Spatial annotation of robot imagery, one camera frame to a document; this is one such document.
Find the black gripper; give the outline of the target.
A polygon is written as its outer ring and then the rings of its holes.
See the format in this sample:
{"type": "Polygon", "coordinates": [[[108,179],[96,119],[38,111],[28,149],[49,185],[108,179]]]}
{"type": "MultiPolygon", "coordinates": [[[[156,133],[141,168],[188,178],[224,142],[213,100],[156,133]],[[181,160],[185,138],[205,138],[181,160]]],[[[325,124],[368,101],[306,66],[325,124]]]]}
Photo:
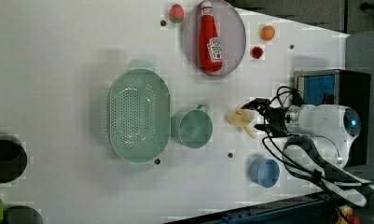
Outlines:
{"type": "Polygon", "coordinates": [[[255,124],[254,128],[259,131],[266,131],[272,136],[286,136],[288,130],[285,127],[286,107],[271,107],[270,100],[266,98],[256,98],[242,106],[242,109],[264,110],[263,117],[267,124],[255,124]]]}

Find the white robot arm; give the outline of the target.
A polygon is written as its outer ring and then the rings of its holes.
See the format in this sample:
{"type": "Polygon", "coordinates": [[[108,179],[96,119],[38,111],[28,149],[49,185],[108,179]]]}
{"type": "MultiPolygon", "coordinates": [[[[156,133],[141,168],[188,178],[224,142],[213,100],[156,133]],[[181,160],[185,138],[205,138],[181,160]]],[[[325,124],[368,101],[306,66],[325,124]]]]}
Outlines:
{"type": "Polygon", "coordinates": [[[313,142],[321,140],[323,144],[317,144],[318,151],[339,168],[347,164],[353,141],[362,131],[358,114],[344,105],[271,107],[269,99],[256,98],[242,109],[255,110],[268,122],[258,126],[260,130],[305,135],[313,142]]]}

